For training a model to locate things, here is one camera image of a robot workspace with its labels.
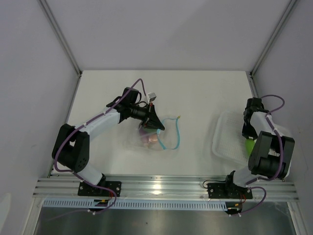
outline orange wire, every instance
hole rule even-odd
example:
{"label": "orange wire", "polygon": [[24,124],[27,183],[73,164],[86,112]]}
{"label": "orange wire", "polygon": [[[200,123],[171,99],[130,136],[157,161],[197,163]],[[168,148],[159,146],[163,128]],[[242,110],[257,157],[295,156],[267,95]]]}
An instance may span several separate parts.
{"label": "orange wire", "polygon": [[243,197],[244,197],[244,202],[243,203],[245,203],[246,202],[246,196],[243,194]]}
{"label": "orange wire", "polygon": [[111,191],[109,191],[109,196],[110,196],[109,200],[111,200],[113,198],[113,193]]}

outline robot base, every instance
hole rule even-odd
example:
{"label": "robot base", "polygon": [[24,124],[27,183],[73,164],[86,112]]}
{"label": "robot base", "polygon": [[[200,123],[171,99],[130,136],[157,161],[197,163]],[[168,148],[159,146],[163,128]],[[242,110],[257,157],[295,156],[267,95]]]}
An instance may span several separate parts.
{"label": "robot base", "polygon": [[[116,196],[119,197],[122,190],[122,182],[120,181],[106,181],[105,188],[109,188],[116,193]],[[110,192],[107,190],[94,188],[86,183],[82,182],[79,184],[78,196],[89,196],[89,197],[110,197]]]}

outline metal frame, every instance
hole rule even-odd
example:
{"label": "metal frame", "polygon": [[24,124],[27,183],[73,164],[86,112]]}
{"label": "metal frame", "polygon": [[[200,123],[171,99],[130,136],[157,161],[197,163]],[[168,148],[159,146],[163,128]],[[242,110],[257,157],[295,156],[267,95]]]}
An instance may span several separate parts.
{"label": "metal frame", "polygon": [[37,0],[37,2],[39,3],[43,13],[45,14],[55,36],[57,37],[65,55],[68,57],[69,61],[71,62],[73,68],[75,69],[76,73],[78,75],[80,75],[82,73],[82,71],[79,69],[79,66],[77,64],[77,61],[62,33],[61,28],[59,27],[51,9],[50,6],[48,4],[48,2],[46,0]]}
{"label": "metal frame", "polygon": [[[77,64],[75,57],[47,3],[46,0],[37,0],[42,8],[47,20],[49,21],[53,32],[55,33],[61,47],[63,48],[66,56],[69,58],[73,68],[79,76],[82,71]],[[260,67],[261,63],[266,58],[270,49],[276,42],[280,32],[285,26],[287,20],[295,9],[299,0],[290,0],[285,12],[283,13],[280,21],[275,27],[271,37],[269,38],[266,46],[264,47],[261,55],[259,56],[255,66],[250,73],[247,73],[248,82],[251,88],[252,95],[259,97],[254,83],[254,76]],[[75,93],[73,94],[73,100],[75,99],[80,77],[76,85]],[[67,120],[72,108],[72,103],[67,114]],[[28,217],[28,221],[25,225],[24,235],[32,235],[35,232],[36,224],[39,218],[39,214],[43,203],[47,197],[60,198],[60,200],[66,200],[69,198],[77,199],[82,198],[77,196],[79,180],[71,174],[51,175],[53,164],[48,178],[41,178],[38,180],[34,195],[33,205]],[[148,200],[148,201],[178,201],[181,203],[190,202],[218,202],[219,199],[208,199],[207,191],[201,184],[204,180],[220,180],[224,177],[204,177],[204,176],[125,176],[125,175],[109,175],[108,180],[119,180],[122,182],[121,200]],[[301,211],[299,209],[299,198],[296,193],[294,183],[291,182],[258,182],[256,185],[263,186],[267,192],[267,201],[270,202],[288,202],[288,206],[291,212],[291,217],[296,229],[297,234],[308,234],[305,228],[305,224],[302,218]],[[263,197],[263,191],[254,190],[253,199],[250,201],[260,201]]]}
{"label": "metal frame", "polygon": [[269,53],[270,49],[275,44],[278,36],[282,32],[284,26],[286,25],[288,19],[290,18],[291,14],[293,13],[294,9],[296,8],[299,0],[290,0],[288,6],[286,7],[282,17],[280,18],[277,26],[275,27],[274,31],[272,32],[272,35],[270,36],[268,42],[266,43],[261,55],[259,56],[257,62],[255,63],[252,71],[251,71],[251,77],[254,78],[258,68],[260,67],[261,63],[266,58],[267,54]]}

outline purple cable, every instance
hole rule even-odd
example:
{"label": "purple cable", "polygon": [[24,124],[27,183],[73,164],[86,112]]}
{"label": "purple cable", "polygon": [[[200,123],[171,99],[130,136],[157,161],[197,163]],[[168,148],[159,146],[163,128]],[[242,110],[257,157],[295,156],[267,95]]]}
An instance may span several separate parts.
{"label": "purple cable", "polygon": [[246,210],[244,212],[238,213],[236,215],[246,214],[246,213],[248,213],[250,211],[253,211],[253,210],[257,209],[264,202],[264,200],[266,198],[266,195],[267,195],[265,188],[260,187],[260,186],[255,186],[255,187],[250,187],[248,189],[252,190],[252,189],[256,189],[256,188],[262,189],[264,191],[264,196],[263,196],[262,200],[255,207],[252,207],[252,208],[250,208],[250,209],[248,209],[248,210]]}
{"label": "purple cable", "polygon": [[72,213],[76,213],[76,212],[87,212],[87,210],[86,210],[86,209],[85,209],[85,210],[80,209],[80,210],[74,210],[74,211],[66,212],[66,213],[61,214],[61,215],[58,215],[58,216],[56,216],[56,217],[47,219],[46,222],[51,221],[51,220],[54,220],[54,219],[58,219],[58,218],[61,218],[61,217],[65,216],[65,215],[72,214]]}
{"label": "purple cable", "polygon": [[268,122],[269,126],[271,127],[271,129],[272,129],[273,132],[277,135],[277,138],[278,138],[278,142],[279,142],[279,151],[280,151],[279,167],[278,167],[276,173],[275,173],[271,178],[257,177],[257,178],[255,178],[255,179],[253,179],[253,180],[249,180],[248,182],[246,182],[246,185],[252,184],[252,183],[254,183],[255,181],[257,181],[257,180],[259,180],[259,179],[260,179],[260,180],[265,180],[265,181],[272,181],[272,180],[274,180],[274,179],[277,178],[277,176],[279,175],[279,173],[280,173],[280,171],[281,171],[281,169],[282,169],[283,160],[284,160],[283,142],[282,142],[282,139],[281,139],[281,137],[280,137],[280,134],[279,134],[278,131],[275,129],[274,125],[272,124],[272,122],[270,121],[270,119],[269,119],[268,116],[269,116],[271,113],[273,113],[273,112],[275,112],[275,111],[281,109],[281,108],[285,105],[285,100],[284,100],[282,97],[280,97],[280,96],[278,96],[278,95],[275,95],[275,94],[268,94],[268,95],[265,95],[265,96],[261,97],[261,99],[262,99],[262,98],[265,98],[265,97],[270,97],[270,96],[279,98],[279,99],[281,99],[282,102],[283,102],[281,106],[279,106],[279,107],[276,108],[276,109],[273,109],[273,110],[269,111],[269,112],[266,114],[266,116],[265,116],[266,121]]}

